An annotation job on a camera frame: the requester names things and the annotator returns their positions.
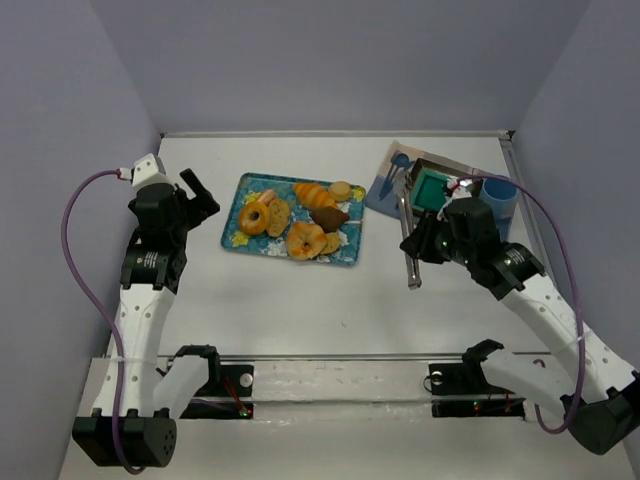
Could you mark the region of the metal serving tongs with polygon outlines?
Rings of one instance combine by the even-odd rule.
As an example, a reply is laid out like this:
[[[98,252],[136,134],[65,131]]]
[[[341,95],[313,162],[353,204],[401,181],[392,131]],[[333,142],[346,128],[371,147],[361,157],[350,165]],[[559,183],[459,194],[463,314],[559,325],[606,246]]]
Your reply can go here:
[[[396,175],[393,184],[393,191],[397,200],[402,240],[406,240],[414,229],[413,211],[410,203],[411,177],[409,171]],[[422,286],[418,261],[413,259],[407,253],[405,253],[404,256],[408,276],[408,288],[410,290],[417,290]]]

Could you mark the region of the orange twisted ring bread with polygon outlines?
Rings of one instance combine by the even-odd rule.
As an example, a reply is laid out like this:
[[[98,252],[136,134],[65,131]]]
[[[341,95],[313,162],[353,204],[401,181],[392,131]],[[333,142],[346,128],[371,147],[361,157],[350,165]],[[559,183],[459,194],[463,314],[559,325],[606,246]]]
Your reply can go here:
[[[290,258],[306,261],[321,253],[327,245],[327,237],[317,224],[296,222],[289,230],[285,245]]]

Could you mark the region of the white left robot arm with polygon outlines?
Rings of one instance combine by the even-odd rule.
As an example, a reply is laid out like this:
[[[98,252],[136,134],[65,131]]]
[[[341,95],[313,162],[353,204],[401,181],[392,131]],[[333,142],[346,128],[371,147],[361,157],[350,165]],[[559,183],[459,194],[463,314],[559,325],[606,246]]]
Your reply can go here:
[[[219,204],[196,174],[185,169],[178,186],[163,171],[117,169],[113,176],[131,183],[129,208],[137,219],[120,275],[115,313],[103,311],[114,342],[91,412],[75,419],[72,437],[100,467],[119,467],[130,475],[163,468],[177,441],[177,421],[191,406],[203,404],[202,391],[237,391],[224,375],[216,347],[181,347],[173,364],[159,373],[160,341],[187,264],[188,234],[217,214]]]

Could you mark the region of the tan bread slice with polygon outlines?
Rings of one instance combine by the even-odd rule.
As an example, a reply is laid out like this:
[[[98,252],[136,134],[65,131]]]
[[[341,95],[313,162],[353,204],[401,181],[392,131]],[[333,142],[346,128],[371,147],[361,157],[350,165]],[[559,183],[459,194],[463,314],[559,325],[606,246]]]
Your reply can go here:
[[[338,232],[329,232],[325,236],[326,245],[320,252],[322,256],[330,255],[341,247],[341,238]]]

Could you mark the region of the dark brown chocolate bread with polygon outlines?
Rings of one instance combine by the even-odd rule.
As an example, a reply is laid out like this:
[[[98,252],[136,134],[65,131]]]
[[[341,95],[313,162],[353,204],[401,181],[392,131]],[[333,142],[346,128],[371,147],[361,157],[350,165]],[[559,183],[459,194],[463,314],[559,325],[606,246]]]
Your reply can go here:
[[[325,233],[336,232],[343,224],[350,220],[350,216],[334,207],[322,207],[310,212],[311,219],[319,225]]]

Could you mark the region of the brown bread slice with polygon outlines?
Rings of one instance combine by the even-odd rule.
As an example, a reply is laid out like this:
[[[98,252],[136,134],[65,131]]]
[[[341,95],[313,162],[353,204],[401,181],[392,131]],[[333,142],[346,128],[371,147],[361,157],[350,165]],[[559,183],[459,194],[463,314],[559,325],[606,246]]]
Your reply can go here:
[[[270,223],[266,229],[269,237],[277,238],[281,236],[289,224],[290,206],[289,203],[281,198],[272,200],[269,205]]]

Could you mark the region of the blue cloth placemat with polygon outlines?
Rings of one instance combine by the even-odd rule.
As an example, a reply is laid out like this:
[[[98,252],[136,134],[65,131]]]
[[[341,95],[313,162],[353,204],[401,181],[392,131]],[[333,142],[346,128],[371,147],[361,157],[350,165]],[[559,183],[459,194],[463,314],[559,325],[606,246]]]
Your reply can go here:
[[[392,190],[390,191],[390,193],[383,199],[380,200],[379,199],[379,192],[380,192],[380,188],[382,186],[382,183],[386,177],[386,174],[389,170],[389,166],[390,166],[390,160],[391,157],[394,153],[396,152],[402,152],[408,155],[409,159],[411,160],[411,166],[406,170],[409,171],[409,169],[413,166],[413,163],[419,158],[421,157],[423,154],[433,154],[433,153],[429,153],[427,151],[421,151],[419,149],[416,148],[412,148],[406,145],[403,145],[397,141],[394,141],[391,143],[387,154],[385,156],[385,159],[383,160],[383,162],[380,165],[380,168],[378,170],[378,173],[376,174],[376,177],[373,181],[373,184],[371,186],[371,188],[369,189],[369,192],[366,195],[365,198],[365,203],[366,206],[385,215],[394,217],[394,218],[398,218],[399,217],[399,211],[398,211],[398,206],[397,206],[397,200],[396,200],[396,196],[394,194],[393,191],[393,187]],[[475,176],[468,176],[468,177],[459,177],[455,182],[450,181],[446,187],[446,196],[447,196],[447,200],[446,202],[450,199],[450,191],[449,188],[451,186],[458,186],[461,187],[465,190],[467,190],[471,196],[473,197],[478,197],[479,198],[479,194],[482,188],[482,184],[483,184],[483,180],[485,178],[492,178],[492,177],[499,177],[502,175],[498,175],[498,174],[491,174],[491,173],[487,173],[483,171],[483,174],[480,175],[475,175]],[[511,184],[511,180],[508,179],[508,177],[506,176],[502,176],[505,177],[506,181],[509,181]]]

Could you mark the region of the green square plate dark rim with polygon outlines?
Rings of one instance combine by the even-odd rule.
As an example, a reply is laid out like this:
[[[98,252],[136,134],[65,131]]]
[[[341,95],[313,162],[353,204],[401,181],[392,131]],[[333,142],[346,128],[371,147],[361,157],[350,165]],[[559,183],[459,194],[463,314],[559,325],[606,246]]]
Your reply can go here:
[[[407,180],[413,214],[438,212],[447,200],[446,187],[459,177],[483,174],[483,171],[447,157],[423,154],[409,169]]]

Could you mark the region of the blue floral serving tray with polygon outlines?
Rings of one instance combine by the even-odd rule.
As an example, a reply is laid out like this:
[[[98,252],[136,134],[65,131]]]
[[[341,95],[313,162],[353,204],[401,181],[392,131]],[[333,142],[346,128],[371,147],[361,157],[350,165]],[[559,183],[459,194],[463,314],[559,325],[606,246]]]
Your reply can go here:
[[[286,238],[290,227],[296,222],[313,222],[310,211],[303,207],[296,198],[293,188],[296,183],[319,183],[325,189],[330,186],[329,181],[255,172],[243,174],[231,202],[228,218],[221,235],[221,246],[225,250],[235,253],[290,258],[286,249]],[[285,200],[289,204],[288,225],[279,237],[270,237],[266,232],[249,236],[239,227],[240,212],[243,207],[252,201],[257,201],[259,195],[269,189],[275,192],[277,199]],[[332,253],[315,257],[315,262],[343,267],[352,267],[357,263],[362,240],[366,190],[362,186],[354,184],[351,184],[351,190],[351,198],[338,204],[339,209],[350,217],[337,231],[341,245]]]

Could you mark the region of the blue plastic fork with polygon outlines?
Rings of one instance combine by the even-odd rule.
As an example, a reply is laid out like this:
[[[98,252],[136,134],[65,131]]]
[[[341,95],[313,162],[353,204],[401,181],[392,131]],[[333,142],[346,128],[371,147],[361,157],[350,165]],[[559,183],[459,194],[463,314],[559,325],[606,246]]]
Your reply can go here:
[[[399,156],[400,156],[400,153],[396,152],[391,157],[389,170],[380,188],[380,192],[379,192],[380,200],[384,199],[392,189],[394,178],[401,166],[401,162],[398,159]]]

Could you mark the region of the small round tan bun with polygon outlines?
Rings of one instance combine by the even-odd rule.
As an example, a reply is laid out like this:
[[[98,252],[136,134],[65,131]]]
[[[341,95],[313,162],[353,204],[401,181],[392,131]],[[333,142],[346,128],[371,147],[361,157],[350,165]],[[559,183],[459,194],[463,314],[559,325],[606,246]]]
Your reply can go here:
[[[336,203],[342,203],[352,197],[352,187],[345,181],[338,181],[329,186],[328,193]]]

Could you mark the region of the orange striped croissant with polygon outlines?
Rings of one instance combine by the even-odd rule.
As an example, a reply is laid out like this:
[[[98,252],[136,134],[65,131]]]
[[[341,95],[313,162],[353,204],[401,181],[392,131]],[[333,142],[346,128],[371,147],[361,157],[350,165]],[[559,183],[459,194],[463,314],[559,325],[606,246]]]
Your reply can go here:
[[[293,191],[298,202],[306,209],[338,208],[336,201],[331,197],[328,190],[319,183],[294,183]]]

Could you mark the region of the metal rail bar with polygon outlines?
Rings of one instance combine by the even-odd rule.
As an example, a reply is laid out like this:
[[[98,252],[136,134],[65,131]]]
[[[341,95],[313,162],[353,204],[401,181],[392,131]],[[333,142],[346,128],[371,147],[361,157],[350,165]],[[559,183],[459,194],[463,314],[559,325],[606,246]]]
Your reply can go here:
[[[448,360],[462,356],[453,353],[371,353],[371,354],[221,354],[222,362],[256,361],[419,361]]]

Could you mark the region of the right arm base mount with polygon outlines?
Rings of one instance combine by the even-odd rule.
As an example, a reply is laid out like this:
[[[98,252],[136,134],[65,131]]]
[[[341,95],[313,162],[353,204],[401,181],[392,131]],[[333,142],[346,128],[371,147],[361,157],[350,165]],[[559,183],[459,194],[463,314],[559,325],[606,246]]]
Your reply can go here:
[[[504,346],[483,340],[454,362],[430,364],[423,380],[434,418],[526,417],[524,399],[487,382],[481,365]]]

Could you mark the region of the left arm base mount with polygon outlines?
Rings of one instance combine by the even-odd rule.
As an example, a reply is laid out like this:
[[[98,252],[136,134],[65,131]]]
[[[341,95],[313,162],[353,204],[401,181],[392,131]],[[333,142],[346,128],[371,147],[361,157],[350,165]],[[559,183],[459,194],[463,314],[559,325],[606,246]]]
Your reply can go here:
[[[254,417],[252,400],[255,367],[252,363],[224,362],[210,345],[187,345],[166,360],[156,371],[164,377],[179,358],[195,356],[208,362],[205,383],[195,392],[181,415],[185,420],[250,420]]]

